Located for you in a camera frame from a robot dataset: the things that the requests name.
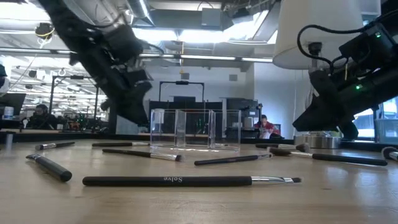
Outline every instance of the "lamp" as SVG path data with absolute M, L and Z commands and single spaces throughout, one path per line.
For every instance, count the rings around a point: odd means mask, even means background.
M 329 66 L 316 63 L 304 56 L 297 47 L 297 34 L 310 24 L 334 30 L 353 30 L 363 27 L 361 10 L 357 0 L 283 0 L 273 63 L 286 69 L 307 70 Z M 301 43 L 308 52 L 311 43 L 322 43 L 319 56 L 333 60 L 341 55 L 338 47 L 358 34 L 331 34 L 308 29 L 301 36 Z

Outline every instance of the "table surface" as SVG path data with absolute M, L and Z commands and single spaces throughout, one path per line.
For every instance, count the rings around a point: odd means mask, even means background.
M 237 152 L 152 149 L 179 153 L 182 162 L 92 148 L 101 140 L 79 140 L 71 147 L 39 152 L 73 173 L 61 183 L 25 156 L 36 143 L 15 143 L 0 151 L 1 223 L 397 223 L 398 164 L 386 167 L 273 157 L 251 162 L 195 167 L 193 161 L 238 156 Z M 124 147 L 149 151 L 149 147 Z M 375 152 L 329 151 L 380 158 Z M 242 145 L 240 155 L 265 153 Z M 248 187 L 85 187 L 93 175 L 301 177 L 301 184 Z

